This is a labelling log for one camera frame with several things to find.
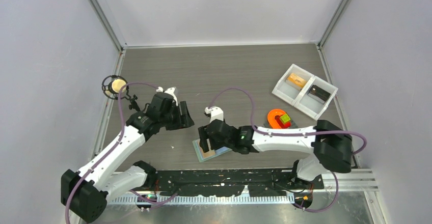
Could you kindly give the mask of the black credit card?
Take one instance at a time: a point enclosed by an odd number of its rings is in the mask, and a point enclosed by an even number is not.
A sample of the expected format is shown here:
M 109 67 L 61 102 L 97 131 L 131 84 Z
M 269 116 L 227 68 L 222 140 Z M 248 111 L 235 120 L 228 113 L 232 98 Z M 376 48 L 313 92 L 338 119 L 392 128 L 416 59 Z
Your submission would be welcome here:
M 308 96 L 321 104 L 325 104 L 330 98 L 331 93 L 317 85 L 312 85 L 308 90 Z

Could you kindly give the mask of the gold orange credit card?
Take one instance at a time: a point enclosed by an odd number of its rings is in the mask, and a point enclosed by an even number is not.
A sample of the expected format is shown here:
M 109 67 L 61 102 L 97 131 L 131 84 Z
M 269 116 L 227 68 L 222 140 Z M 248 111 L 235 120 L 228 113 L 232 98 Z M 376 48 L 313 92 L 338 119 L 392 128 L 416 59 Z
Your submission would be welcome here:
M 204 152 L 204 150 L 199 147 L 200 157 L 203 161 L 206 161 L 207 159 L 215 156 L 215 150 L 209 150 L 207 152 Z

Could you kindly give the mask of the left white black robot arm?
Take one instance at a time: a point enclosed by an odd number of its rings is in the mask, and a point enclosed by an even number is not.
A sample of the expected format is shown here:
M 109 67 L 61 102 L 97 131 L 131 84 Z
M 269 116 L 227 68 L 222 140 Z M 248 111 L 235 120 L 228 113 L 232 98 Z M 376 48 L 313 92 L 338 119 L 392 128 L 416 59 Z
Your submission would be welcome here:
M 125 172 L 114 171 L 136 149 L 159 133 L 192 127 L 195 123 L 186 101 L 178 101 L 170 90 L 156 92 L 144 110 L 122 121 L 117 137 L 99 155 L 79 170 L 67 170 L 61 176 L 61 203 L 65 206 L 65 221 L 73 212 L 87 223 L 97 220 L 107 204 L 129 190 L 141 187 L 151 190 L 156 184 L 156 170 L 140 160 Z

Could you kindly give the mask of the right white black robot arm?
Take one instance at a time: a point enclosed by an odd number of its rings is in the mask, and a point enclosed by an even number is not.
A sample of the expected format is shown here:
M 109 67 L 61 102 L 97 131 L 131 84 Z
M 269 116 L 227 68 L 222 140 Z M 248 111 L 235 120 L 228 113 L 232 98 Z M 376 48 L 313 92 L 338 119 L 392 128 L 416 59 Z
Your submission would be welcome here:
M 240 154 L 266 151 L 307 153 L 297 160 L 291 172 L 291 183 L 305 188 L 318 175 L 327 171 L 350 173 L 352 137 L 327 120 L 315 126 L 295 129 L 271 129 L 252 125 L 234 127 L 215 119 L 198 128 L 199 145 L 204 152 L 229 148 Z

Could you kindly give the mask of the green leather card holder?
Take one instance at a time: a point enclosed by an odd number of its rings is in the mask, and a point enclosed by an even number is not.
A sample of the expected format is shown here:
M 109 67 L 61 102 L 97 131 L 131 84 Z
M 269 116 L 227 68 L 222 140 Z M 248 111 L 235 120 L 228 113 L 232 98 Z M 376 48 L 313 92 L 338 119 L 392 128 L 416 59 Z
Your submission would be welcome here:
M 205 162 L 210 159 L 216 158 L 222 154 L 232 151 L 227 147 L 221 147 L 216 150 L 209 149 L 208 152 L 204 152 L 202 147 L 199 145 L 199 142 L 200 142 L 199 139 L 196 139 L 192 142 L 199 162 Z

